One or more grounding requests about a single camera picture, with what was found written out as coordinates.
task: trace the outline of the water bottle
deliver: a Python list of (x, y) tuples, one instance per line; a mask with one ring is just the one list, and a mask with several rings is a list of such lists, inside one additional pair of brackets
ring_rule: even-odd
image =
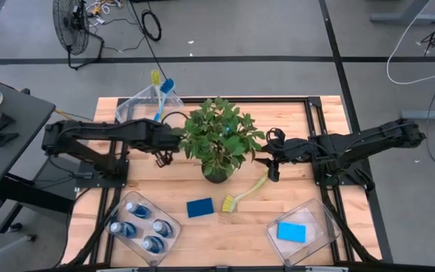
[(131, 214), (142, 219), (149, 218), (150, 214), (152, 213), (146, 206), (132, 202), (127, 203), (125, 209), (127, 210), (127, 212), (130, 212)]
[(143, 249), (155, 254), (164, 252), (164, 242), (157, 236), (146, 236), (142, 242)]
[(137, 228), (128, 222), (114, 222), (110, 225), (110, 232), (122, 235), (127, 238), (134, 238), (137, 236)]
[(152, 225), (155, 232), (162, 235), (164, 238), (172, 237), (172, 227), (167, 221), (156, 219)]

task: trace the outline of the blue sponge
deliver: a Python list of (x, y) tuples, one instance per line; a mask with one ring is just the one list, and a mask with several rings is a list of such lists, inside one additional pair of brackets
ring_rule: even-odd
[(187, 203), (187, 215), (193, 218), (214, 213), (211, 198), (190, 201)]
[(305, 243), (306, 233), (307, 227), (304, 225), (287, 222), (278, 223), (278, 239)]

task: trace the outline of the fan grille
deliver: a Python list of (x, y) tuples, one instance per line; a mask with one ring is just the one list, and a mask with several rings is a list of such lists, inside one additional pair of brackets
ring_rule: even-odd
[[(79, 7), (77, 15), (73, 13)], [(60, 44), (73, 55), (88, 46), (88, 19), (82, 0), (53, 0), (53, 21)]]

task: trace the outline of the black table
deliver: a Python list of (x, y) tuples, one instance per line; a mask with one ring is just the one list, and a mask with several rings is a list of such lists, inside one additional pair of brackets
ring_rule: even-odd
[(48, 121), (55, 105), (2, 84), (0, 92), (4, 97), (0, 106), (0, 118), (2, 113), (5, 113), (16, 120), (16, 123), (9, 125), (2, 132), (20, 134), (18, 138), (0, 147), (0, 207), (6, 199), (13, 199), (46, 209), (69, 212), (73, 205), (72, 200), (34, 188), (32, 181), (8, 173)]

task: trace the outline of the light blue sponge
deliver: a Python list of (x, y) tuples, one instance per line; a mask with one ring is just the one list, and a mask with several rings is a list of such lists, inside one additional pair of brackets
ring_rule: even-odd
[(306, 233), (307, 227), (304, 225), (287, 222), (278, 223), (278, 239), (305, 243)]

